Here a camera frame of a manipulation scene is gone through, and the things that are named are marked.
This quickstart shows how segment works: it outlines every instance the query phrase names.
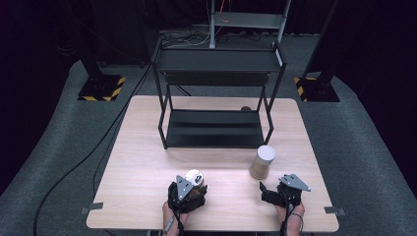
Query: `black glove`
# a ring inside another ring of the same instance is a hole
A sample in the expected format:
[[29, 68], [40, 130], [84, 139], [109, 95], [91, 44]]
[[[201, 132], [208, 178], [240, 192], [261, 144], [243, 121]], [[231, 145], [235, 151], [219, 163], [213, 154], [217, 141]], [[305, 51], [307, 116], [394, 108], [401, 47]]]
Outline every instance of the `black glove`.
[[267, 187], [260, 182], [260, 189], [262, 191], [261, 199], [269, 204], [280, 207], [287, 207], [293, 205], [299, 206], [301, 203], [301, 190], [288, 187], [282, 183], [276, 187], [277, 192], [267, 190]]

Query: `white lid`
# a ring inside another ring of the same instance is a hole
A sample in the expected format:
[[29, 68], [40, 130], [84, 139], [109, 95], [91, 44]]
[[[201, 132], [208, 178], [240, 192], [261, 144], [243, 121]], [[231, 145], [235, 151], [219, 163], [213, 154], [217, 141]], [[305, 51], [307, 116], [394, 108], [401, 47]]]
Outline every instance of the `white lid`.
[[193, 186], [201, 185], [203, 183], [203, 178], [203, 173], [198, 169], [189, 170], [185, 175], [185, 179], [191, 182]]
[[271, 164], [275, 159], [275, 150], [271, 146], [260, 146], [258, 148], [258, 157], [260, 163], [264, 165]]

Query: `black cable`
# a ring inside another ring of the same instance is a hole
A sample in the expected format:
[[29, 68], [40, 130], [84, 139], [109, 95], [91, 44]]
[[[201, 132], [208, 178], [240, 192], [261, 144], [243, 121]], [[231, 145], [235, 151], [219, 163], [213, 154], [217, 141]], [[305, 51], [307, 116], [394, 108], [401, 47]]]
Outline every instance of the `black cable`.
[[52, 193], [52, 191], [58, 186], [58, 184], [60, 184], [69, 174], [71, 174], [74, 170], [76, 170], [78, 167], [80, 167], [80, 165], [82, 165], [87, 159], [89, 159], [89, 157], [97, 150], [97, 148], [101, 145], [101, 143], [104, 141], [104, 139], [106, 138], [106, 136], [108, 135], [108, 133], [110, 133], [111, 131], [111, 127], [114, 126], [114, 124], [116, 123], [116, 121], [119, 119], [119, 117], [124, 113], [123, 111], [127, 108], [130, 100], [132, 99], [133, 94], [135, 94], [136, 89], [138, 88], [138, 86], [140, 85], [141, 81], [148, 75], [149, 73], [149, 69], [150, 69], [150, 65], [148, 66], [147, 70], [145, 71], [144, 75], [141, 77], [140, 81], [138, 82], [138, 84], [135, 86], [135, 88], [133, 89], [133, 92], [131, 94], [131, 96], [129, 97], [128, 101], [126, 102], [126, 104], [123, 106], [122, 110], [119, 112], [119, 114], [117, 115], [116, 119], [114, 119], [114, 121], [112, 122], [112, 124], [110, 125], [110, 127], [107, 129], [107, 131], [104, 133], [104, 135], [101, 137], [101, 139], [98, 141], [98, 143], [94, 146], [94, 148], [89, 152], [89, 154], [87, 154], [80, 162], [78, 162], [73, 168], [71, 168], [69, 171], [67, 171], [57, 182], [55, 182], [55, 184], [48, 190], [48, 192], [46, 193], [46, 195], [43, 197], [42, 201], [40, 202], [39, 206], [37, 207], [36, 213], [34, 215], [34, 219], [33, 219], [33, 235], [36, 236], [37, 235], [37, 219], [39, 217], [40, 214], [40, 210], [43, 207], [43, 204], [46, 202], [46, 199], [49, 197], [49, 195]]
[[[132, 92], [132, 94], [131, 94], [131, 97], [129, 98], [129, 101], [130, 101], [130, 99], [132, 98], [132, 96], [133, 96], [133, 94], [135, 93], [135, 94], [137, 94], [138, 93], [138, 91], [139, 90], [141, 90], [141, 88], [142, 88], [142, 86], [144, 85], [144, 83], [145, 83], [145, 80], [146, 80], [146, 78], [148, 77], [148, 74], [149, 74], [149, 72], [150, 72], [150, 66], [147, 68], [147, 70], [145, 71], [145, 73], [144, 73], [144, 75], [141, 77], [141, 79], [139, 80], [139, 82], [138, 82], [138, 85], [140, 85], [141, 83], [142, 83], [142, 85], [138, 88], [138, 86], [136, 86], [135, 88], [134, 88], [134, 90], [133, 90], [133, 92]], [[116, 118], [116, 120], [117, 119], [119, 119], [119, 116], [120, 116], [120, 114], [121, 113], [123, 113], [123, 115], [125, 114], [125, 112], [124, 112], [124, 110], [127, 108], [127, 106], [125, 105], [124, 107], [123, 107], [123, 109], [122, 109], [122, 111], [121, 112], [119, 112], [119, 115], [117, 116], [117, 118]], [[113, 136], [112, 136], [112, 138], [111, 138], [111, 141], [110, 141], [110, 144], [109, 144], [109, 146], [107, 147], [107, 149], [106, 149], [106, 151], [105, 151], [105, 153], [104, 153], [104, 155], [103, 155], [103, 157], [101, 158], [101, 160], [100, 160], [100, 162], [98, 163], [98, 165], [97, 165], [97, 167], [95, 168], [95, 172], [94, 172], [94, 175], [92, 176], [92, 193], [93, 193], [93, 197], [95, 198], [95, 194], [96, 194], [96, 191], [95, 191], [95, 176], [97, 175], [97, 172], [98, 172], [98, 168], [100, 167], [100, 165], [101, 165], [101, 162], [103, 161], [103, 159], [106, 157], [106, 154], [108, 153], [108, 151], [110, 150], [110, 147], [111, 147], [111, 143], [113, 142], [113, 140], [114, 140], [114, 138], [116, 137], [116, 133], [117, 133], [117, 129], [118, 129], [118, 127], [121, 125], [121, 121], [123, 120], [123, 117], [121, 118], [121, 119], [119, 119], [119, 123], [118, 123], [118, 125], [116, 126], [116, 128], [115, 128], [115, 130], [114, 130], [114, 133], [113, 133]]]

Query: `wooden table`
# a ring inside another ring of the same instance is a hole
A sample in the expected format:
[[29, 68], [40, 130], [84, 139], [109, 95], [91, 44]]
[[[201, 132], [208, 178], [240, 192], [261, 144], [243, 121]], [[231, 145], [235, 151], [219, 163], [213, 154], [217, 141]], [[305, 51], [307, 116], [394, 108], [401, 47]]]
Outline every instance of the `wooden table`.
[[[192, 96], [173, 97], [173, 101], [177, 108], [238, 110], [242, 106], [256, 108], [259, 99]], [[94, 199], [103, 203], [103, 208], [89, 213], [88, 227], [161, 229], [161, 208], [169, 185], [176, 175], [184, 177], [188, 170], [200, 169], [208, 185], [206, 204], [192, 212], [186, 230], [279, 230], [274, 207], [261, 201], [259, 180], [249, 173], [255, 149], [164, 149], [156, 128], [159, 116], [157, 96], [132, 98]], [[260, 116], [268, 131], [263, 110]], [[312, 189], [302, 193], [304, 231], [336, 231], [336, 216], [325, 213], [324, 207], [331, 207], [331, 201], [297, 103], [276, 99], [271, 117], [275, 129], [268, 144], [275, 149], [276, 158], [263, 183], [276, 191], [278, 177], [296, 174]]]

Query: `robotic hand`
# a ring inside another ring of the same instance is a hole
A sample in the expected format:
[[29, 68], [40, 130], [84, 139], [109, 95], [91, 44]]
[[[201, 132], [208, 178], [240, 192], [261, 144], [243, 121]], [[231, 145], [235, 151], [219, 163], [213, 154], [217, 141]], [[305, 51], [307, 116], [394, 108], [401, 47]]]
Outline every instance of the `robotic hand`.
[[297, 207], [301, 203], [301, 192], [303, 190], [311, 191], [310, 187], [304, 184], [295, 174], [284, 175], [279, 178], [279, 181], [279, 185], [276, 186], [277, 192], [267, 190], [267, 187], [260, 182], [262, 201], [280, 207]]
[[188, 213], [205, 204], [207, 189], [207, 185], [196, 188], [177, 175], [177, 182], [172, 182], [168, 188], [168, 205], [175, 213]]

